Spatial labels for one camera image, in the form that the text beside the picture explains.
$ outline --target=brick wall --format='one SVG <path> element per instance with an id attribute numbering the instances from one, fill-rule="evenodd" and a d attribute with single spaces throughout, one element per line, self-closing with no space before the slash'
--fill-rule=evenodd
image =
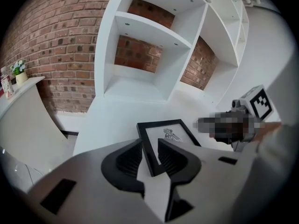
<path id="1" fill-rule="evenodd" d="M 6 32 L 0 67 L 25 59 L 29 77 L 46 77 L 38 90 L 47 109 L 86 112 L 95 97 L 94 51 L 108 2 L 27 0 Z M 174 18 L 140 0 L 132 2 L 129 12 L 167 27 Z M 161 52 L 161 48 L 121 36 L 115 63 L 155 72 Z M 213 53 L 199 40 L 182 81 L 203 89 L 214 67 Z"/>
<path id="2" fill-rule="evenodd" d="M 148 18 L 167 28 L 171 28 L 175 17 L 170 12 L 142 0 L 133 0 L 128 13 Z M 132 39 L 129 35 L 120 36 L 114 63 L 155 72 L 162 51 L 161 47 Z M 200 37 L 181 81 L 203 90 L 217 62 L 214 52 Z"/>

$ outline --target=white flowers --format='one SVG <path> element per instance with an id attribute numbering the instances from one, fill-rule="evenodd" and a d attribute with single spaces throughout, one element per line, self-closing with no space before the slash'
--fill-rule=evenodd
<path id="1" fill-rule="evenodd" d="M 20 67 L 20 72 L 22 72 L 24 69 L 25 69 L 25 65 L 22 65 L 22 66 Z"/>
<path id="2" fill-rule="evenodd" d="M 10 68 L 12 69 L 12 73 L 13 73 L 13 74 L 15 74 L 15 75 L 19 75 L 19 74 L 21 74 L 21 73 L 25 70 L 25 61 L 23 61 L 23 60 L 19 60 L 19 61 L 17 61 L 14 65 L 12 65 Z"/>

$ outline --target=potted plant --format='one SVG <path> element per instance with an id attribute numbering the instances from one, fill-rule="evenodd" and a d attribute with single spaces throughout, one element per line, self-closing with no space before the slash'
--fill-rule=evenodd
<path id="1" fill-rule="evenodd" d="M 19 60 L 11 66 L 12 73 L 15 75 L 15 79 L 18 85 L 28 80 L 25 72 L 25 60 Z"/>

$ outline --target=picture frame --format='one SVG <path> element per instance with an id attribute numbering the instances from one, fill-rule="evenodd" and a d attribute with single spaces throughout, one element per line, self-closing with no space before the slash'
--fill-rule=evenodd
<path id="1" fill-rule="evenodd" d="M 165 172 L 158 159 L 159 138 L 192 142 L 196 146 L 201 146 L 181 119 L 137 123 L 137 130 L 139 138 L 142 139 L 142 149 L 152 177 Z"/>

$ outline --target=white floor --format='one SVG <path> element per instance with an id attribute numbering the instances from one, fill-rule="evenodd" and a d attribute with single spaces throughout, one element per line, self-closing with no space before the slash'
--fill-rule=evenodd
<path id="1" fill-rule="evenodd" d="M 64 154 L 61 154 L 63 155 L 64 160 L 68 160 L 72 157 L 77 136 L 66 135 L 66 138 L 68 140 L 67 149 Z M 19 162 L 1 147 L 0 151 L 2 169 L 12 186 L 19 188 L 24 192 L 28 192 L 29 189 L 45 175 L 45 173 Z"/>

